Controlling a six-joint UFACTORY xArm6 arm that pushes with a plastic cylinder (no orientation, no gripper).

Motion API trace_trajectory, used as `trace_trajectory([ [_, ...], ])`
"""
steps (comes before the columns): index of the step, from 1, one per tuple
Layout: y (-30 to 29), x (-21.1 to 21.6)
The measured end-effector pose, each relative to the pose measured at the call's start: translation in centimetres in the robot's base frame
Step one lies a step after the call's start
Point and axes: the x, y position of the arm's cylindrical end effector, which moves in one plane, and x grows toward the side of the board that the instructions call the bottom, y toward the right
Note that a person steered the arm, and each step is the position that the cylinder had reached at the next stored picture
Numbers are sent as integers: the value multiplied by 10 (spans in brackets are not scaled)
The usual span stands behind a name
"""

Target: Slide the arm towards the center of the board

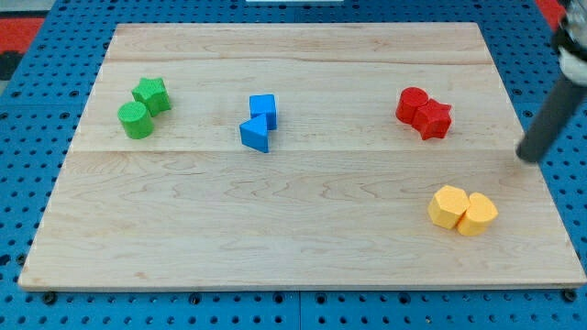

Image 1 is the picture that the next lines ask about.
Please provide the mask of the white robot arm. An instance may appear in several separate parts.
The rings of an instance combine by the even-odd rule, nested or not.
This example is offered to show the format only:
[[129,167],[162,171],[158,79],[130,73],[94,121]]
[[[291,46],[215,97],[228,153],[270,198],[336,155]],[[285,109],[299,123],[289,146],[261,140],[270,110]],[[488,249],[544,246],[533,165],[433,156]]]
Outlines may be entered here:
[[559,0],[565,14],[552,37],[561,72],[573,83],[586,86],[586,0]]

